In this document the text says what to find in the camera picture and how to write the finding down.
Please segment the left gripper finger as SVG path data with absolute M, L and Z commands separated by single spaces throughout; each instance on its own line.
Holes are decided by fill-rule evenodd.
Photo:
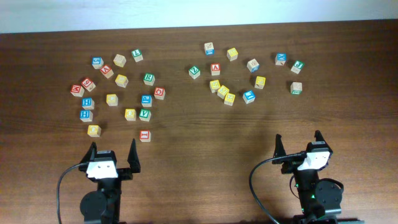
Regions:
M 87 151 L 87 153 L 83 156 L 83 159 L 80 161 L 81 164 L 84 163 L 89 163 L 91 161 L 94 161 L 95 159 L 95 155 L 97 152 L 97 146 L 95 142 L 91 143 L 91 146 L 89 148 L 89 150 Z
M 137 155 L 135 139 L 132 140 L 131 147 L 129 150 L 129 155 L 127 157 L 127 162 L 129 163 L 130 170 L 132 173 L 140 173 L 141 172 L 141 164 L 139 162 L 139 158 Z

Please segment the red I block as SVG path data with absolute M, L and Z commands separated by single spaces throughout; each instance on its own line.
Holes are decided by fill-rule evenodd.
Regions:
M 149 130 L 140 130 L 139 140 L 141 142 L 151 142 L 151 132 Z

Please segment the yellow C block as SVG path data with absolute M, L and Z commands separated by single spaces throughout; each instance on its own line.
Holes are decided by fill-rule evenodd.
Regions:
M 107 94 L 106 95 L 106 103 L 109 106 L 117 106 L 118 105 L 118 96 L 116 94 Z

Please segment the green R block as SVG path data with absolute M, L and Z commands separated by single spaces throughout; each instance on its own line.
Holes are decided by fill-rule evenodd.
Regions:
M 151 73 L 146 73 L 144 75 L 143 81 L 146 85 L 153 86 L 155 83 L 155 76 Z

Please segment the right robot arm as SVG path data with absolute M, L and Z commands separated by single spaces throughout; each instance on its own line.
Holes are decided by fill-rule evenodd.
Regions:
M 314 138 L 306 150 L 288 155 L 282 136 L 277 134 L 272 163 L 281 164 L 281 173 L 292 174 L 295 180 L 302 214 L 294 216 L 293 223 L 337 223 L 344 185 L 337 180 L 319 178 L 318 172 L 327 167 L 333 151 L 319 130 Z

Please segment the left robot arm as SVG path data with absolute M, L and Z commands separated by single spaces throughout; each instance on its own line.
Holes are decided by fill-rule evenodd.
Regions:
M 136 142 L 132 141 L 127 157 L 129 167 L 117 168 L 114 151 L 99 151 L 95 142 L 83 156 L 78 170 L 97 184 L 97 189 L 87 193 L 80 202 L 80 212 L 85 223 L 118 224 L 120 222 L 122 182 L 132 180 L 140 173 Z

